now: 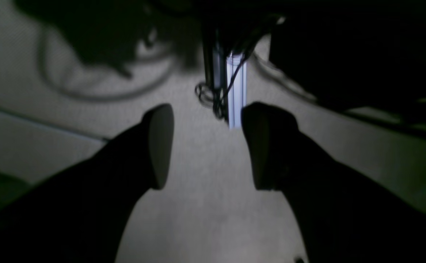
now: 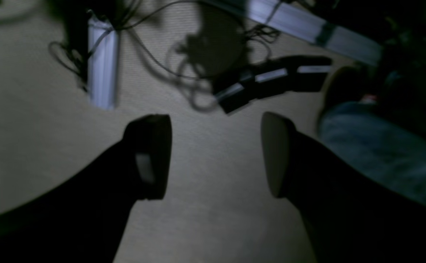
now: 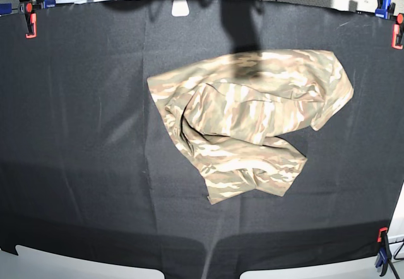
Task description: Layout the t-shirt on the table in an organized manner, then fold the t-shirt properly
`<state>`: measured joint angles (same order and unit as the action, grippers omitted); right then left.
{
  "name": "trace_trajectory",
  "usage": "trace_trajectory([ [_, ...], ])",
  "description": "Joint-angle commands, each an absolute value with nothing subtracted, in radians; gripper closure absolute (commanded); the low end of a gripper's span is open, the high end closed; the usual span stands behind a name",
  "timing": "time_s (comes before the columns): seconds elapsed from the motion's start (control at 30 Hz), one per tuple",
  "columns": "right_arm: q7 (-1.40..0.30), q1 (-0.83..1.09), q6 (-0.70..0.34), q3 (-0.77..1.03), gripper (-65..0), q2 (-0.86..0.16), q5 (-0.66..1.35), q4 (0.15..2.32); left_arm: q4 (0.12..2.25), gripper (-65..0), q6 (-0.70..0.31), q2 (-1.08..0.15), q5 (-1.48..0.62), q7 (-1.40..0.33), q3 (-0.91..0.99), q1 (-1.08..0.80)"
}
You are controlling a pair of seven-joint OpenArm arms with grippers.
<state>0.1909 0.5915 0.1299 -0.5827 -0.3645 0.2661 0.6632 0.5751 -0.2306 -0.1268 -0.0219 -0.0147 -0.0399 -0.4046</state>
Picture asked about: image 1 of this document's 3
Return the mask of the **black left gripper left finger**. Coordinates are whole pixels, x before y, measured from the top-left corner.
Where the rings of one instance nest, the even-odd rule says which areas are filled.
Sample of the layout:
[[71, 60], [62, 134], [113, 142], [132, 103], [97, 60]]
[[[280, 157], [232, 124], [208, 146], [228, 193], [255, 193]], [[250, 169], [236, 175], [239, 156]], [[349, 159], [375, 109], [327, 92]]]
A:
[[113, 263], [137, 201], [165, 186], [174, 113], [147, 111], [91, 158], [0, 208], [0, 263]]

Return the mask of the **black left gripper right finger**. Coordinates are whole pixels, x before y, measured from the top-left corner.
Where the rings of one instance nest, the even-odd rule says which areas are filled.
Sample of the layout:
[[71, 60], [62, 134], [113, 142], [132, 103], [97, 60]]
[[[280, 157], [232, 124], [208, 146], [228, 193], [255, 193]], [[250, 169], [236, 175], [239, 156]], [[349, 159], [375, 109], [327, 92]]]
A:
[[241, 110], [257, 190], [283, 193], [310, 263], [426, 263], [426, 214], [336, 161], [290, 112]]

